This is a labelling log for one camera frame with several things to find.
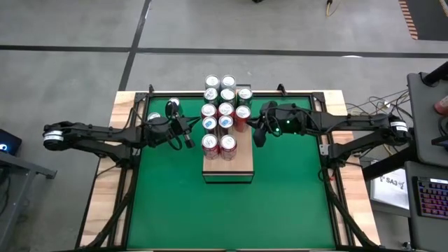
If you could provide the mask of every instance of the wooden table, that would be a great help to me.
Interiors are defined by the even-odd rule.
[[[344,97],[341,90],[301,90],[294,92],[323,92],[325,95],[327,112],[339,116],[347,114]],[[128,91],[117,92],[113,105],[110,126],[117,128],[125,126],[130,109],[134,104],[135,93],[136,92]],[[354,139],[351,132],[333,132],[332,137],[334,142],[339,144],[345,144]],[[348,161],[359,163],[359,160],[354,157],[350,157]],[[110,159],[102,159],[99,163],[98,173],[112,166],[113,162]],[[364,231],[364,233],[369,237],[369,239],[371,239],[376,244],[380,244],[377,227],[375,225],[375,220],[373,217],[372,208],[370,206],[370,200],[368,197],[367,189],[365,187],[361,168],[354,165],[346,165],[343,169],[340,169],[340,171],[347,206],[350,214],[353,216],[354,220],[357,222],[361,230]],[[113,205],[116,198],[119,177],[120,169],[114,168],[97,178],[94,184],[92,196],[90,198],[90,205],[85,219],[85,225],[80,241],[81,246],[89,244],[97,236],[98,232],[101,231],[107,220],[110,218],[113,212]],[[125,186],[125,191],[129,185],[129,179]],[[125,215],[123,213],[118,223],[118,230],[115,237],[116,244],[120,243],[121,234],[123,231],[122,227],[124,217]],[[337,219],[342,243],[347,244],[344,223],[339,213],[337,213]]]

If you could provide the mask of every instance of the green mat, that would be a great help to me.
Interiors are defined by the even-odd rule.
[[[253,111],[269,100],[254,100]],[[275,100],[310,108],[308,98]],[[151,112],[165,114],[167,99],[151,101]],[[186,116],[198,116],[204,102],[181,103]],[[196,147],[143,150],[129,249],[334,248],[315,137],[269,135],[263,148],[253,146],[252,184],[206,184],[203,136],[200,121],[192,133]]]

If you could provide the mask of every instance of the concrete floor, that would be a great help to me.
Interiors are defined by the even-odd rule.
[[[143,0],[3,0],[0,44],[131,46]],[[445,53],[448,43],[410,38],[398,0],[153,0],[140,47]],[[0,50],[0,127],[23,138],[20,156],[57,169],[38,178],[11,250],[72,249],[98,159],[42,147],[42,128],[61,120],[107,125],[128,53]],[[254,89],[341,89],[365,102],[406,88],[406,74],[443,59],[137,54],[127,90],[198,90],[208,74],[232,74]],[[398,248],[407,222],[375,213],[383,245]]]

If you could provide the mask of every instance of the can lid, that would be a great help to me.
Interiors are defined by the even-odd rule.
[[[219,85],[219,78],[216,75],[209,75],[205,78],[205,83],[209,86]]]
[[[221,91],[221,97],[225,100],[231,100],[235,98],[235,93],[230,88],[226,88],[223,91]]]
[[[213,134],[206,134],[202,137],[202,145],[205,148],[214,148],[218,145],[218,139]]]
[[[174,102],[174,103],[176,103],[177,106],[179,106],[179,104],[181,103],[181,102],[179,101],[179,99],[178,99],[178,98],[175,98],[175,97],[169,98],[169,101],[170,101],[170,102]]]
[[[251,110],[247,106],[239,106],[235,113],[239,118],[248,118],[251,115]]]
[[[252,91],[248,88],[243,88],[242,90],[238,91],[238,96],[240,96],[242,99],[249,99],[252,97]]]
[[[218,97],[218,91],[214,88],[207,88],[204,92],[205,99],[208,99],[209,101],[214,100]]]
[[[216,127],[216,119],[208,116],[202,121],[202,126],[208,130],[211,130]]]
[[[237,145],[237,140],[232,135],[225,135],[221,138],[221,146],[230,150]]]
[[[216,108],[215,106],[213,106],[213,104],[205,104],[202,106],[201,112],[205,116],[212,116],[215,114]]]
[[[233,119],[228,115],[223,115],[219,118],[219,125],[225,129],[233,125]]]
[[[235,83],[236,83],[235,77],[230,76],[230,75],[226,75],[223,77],[224,86],[233,86],[233,85],[235,85]]]
[[[149,115],[148,115],[148,120],[151,120],[151,119],[153,119],[153,118],[159,118],[160,117],[160,114],[159,113],[157,113],[157,112],[152,112],[152,113],[150,113]]]
[[[219,113],[223,116],[228,116],[233,112],[233,106],[228,103],[224,102],[221,105],[219,105]]]

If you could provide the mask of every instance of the rgb keyboard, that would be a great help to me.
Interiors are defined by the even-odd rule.
[[[416,177],[417,208],[420,216],[448,219],[448,181]]]

